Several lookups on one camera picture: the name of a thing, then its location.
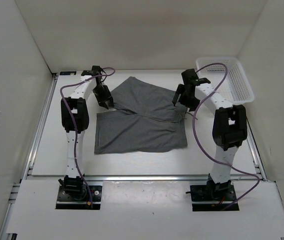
white wall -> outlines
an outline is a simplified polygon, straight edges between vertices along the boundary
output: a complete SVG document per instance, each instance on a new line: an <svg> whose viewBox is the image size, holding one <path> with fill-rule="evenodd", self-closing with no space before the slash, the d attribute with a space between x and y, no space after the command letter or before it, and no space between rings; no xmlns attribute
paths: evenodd
<svg viewBox="0 0 284 240"><path fill-rule="evenodd" d="M19 182L51 74L13 0L0 0L0 226Z"/></svg>
<svg viewBox="0 0 284 240"><path fill-rule="evenodd" d="M53 72L192 68L236 56L266 0L16 0Z"/></svg>
<svg viewBox="0 0 284 240"><path fill-rule="evenodd" d="M247 105L248 118L284 203L284 1L268 1L239 59L256 97Z"/></svg>

white panel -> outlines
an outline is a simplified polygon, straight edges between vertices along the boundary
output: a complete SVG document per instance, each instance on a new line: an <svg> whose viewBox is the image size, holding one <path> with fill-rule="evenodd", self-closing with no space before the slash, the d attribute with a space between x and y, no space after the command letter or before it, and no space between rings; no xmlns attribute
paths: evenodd
<svg viewBox="0 0 284 240"><path fill-rule="evenodd" d="M53 72L236 56L266 0L16 0Z"/></svg>
<svg viewBox="0 0 284 240"><path fill-rule="evenodd" d="M182 83L183 70L120 70L108 77L105 83L110 91L130 76L175 91ZM61 124L61 96L59 89L67 84L80 81L80 74L59 76L50 110L46 119L41 142L35 159L33 175L63 176L67 163L67 140ZM64 90L69 96L73 88ZM188 147L164 153L131 152L123 154L94 154L96 114L106 109L97 104L94 94L87 101L90 125L83 142L83 165L86 175L207 175L212 162L199 149L192 129L192 116L186 115L185 130ZM206 150L215 156L216 145L212 137L214 116L203 106L198 112L197 129L200 141ZM255 173L252 154L245 141L238 150L234 166Z"/></svg>
<svg viewBox="0 0 284 240"><path fill-rule="evenodd" d="M284 209L276 184L262 182L240 201L240 211L236 212L192 212L190 196L182 191L187 184L148 183L143 187L130 182L121 186L109 183L103 194L114 196L126 189L121 201L115 197L103 199L101 210L58 210L55 209L59 185L56 180L25 180L7 232L16 233L17 240L280 240L284 237ZM252 181L234 183L237 194L252 184Z"/></svg>
<svg viewBox="0 0 284 240"><path fill-rule="evenodd" d="M0 226L34 135L50 72L13 0L0 0Z"/></svg>
<svg viewBox="0 0 284 240"><path fill-rule="evenodd" d="M255 93L247 105L253 133L284 203L284 1L267 3L239 59Z"/></svg>

white tabletop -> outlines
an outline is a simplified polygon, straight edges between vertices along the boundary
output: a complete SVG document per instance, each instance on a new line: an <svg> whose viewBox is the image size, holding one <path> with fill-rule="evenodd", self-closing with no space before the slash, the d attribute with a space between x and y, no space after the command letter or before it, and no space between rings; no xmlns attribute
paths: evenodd
<svg viewBox="0 0 284 240"><path fill-rule="evenodd" d="M234 182L241 195L253 181ZM101 210L55 209L57 180L21 183L7 233L17 240L280 240L284 208L261 182L239 211L192 212L186 181L104 182Z"/></svg>
<svg viewBox="0 0 284 240"><path fill-rule="evenodd" d="M183 70L118 70L115 75L108 77L105 84L112 91L129 76L141 81L175 91L182 83ZM67 163L67 140L61 124L59 89L67 84L80 81L81 71L76 75L59 76L46 119L43 134L35 158L32 175L34 176L63 176ZM68 96L73 88L64 90ZM94 154L96 114L106 111L97 104L93 94L87 101L90 125L84 136L83 165L86 175L207 175L212 162L201 152L192 130L192 117L186 115L185 130L188 147L174 149L164 153L131 152L121 154ZM197 116L199 139L205 149L215 156L216 145L212 138L214 116L208 108L202 106ZM243 171L256 173L253 157L247 141L239 148L234 166Z"/></svg>

white basket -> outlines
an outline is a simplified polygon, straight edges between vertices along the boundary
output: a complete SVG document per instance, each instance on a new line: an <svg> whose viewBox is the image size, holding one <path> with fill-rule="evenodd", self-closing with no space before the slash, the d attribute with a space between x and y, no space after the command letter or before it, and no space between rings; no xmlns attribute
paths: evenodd
<svg viewBox="0 0 284 240"><path fill-rule="evenodd" d="M225 99L238 105L250 103L255 96L244 73L243 67L235 57L201 57L196 60L197 69L212 63L222 63L228 68L228 75L224 83L218 88L219 92ZM199 71L199 78L207 78L211 84L216 87L222 80L225 68L222 65L209 66Z"/></svg>

gray cloth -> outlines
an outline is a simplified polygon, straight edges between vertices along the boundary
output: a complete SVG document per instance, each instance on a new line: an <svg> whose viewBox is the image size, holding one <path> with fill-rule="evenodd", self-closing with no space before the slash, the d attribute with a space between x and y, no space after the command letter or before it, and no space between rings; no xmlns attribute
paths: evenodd
<svg viewBox="0 0 284 240"><path fill-rule="evenodd" d="M95 154L167 152L187 147L186 108L174 91L129 77L112 91L117 111L97 114Z"/></svg>

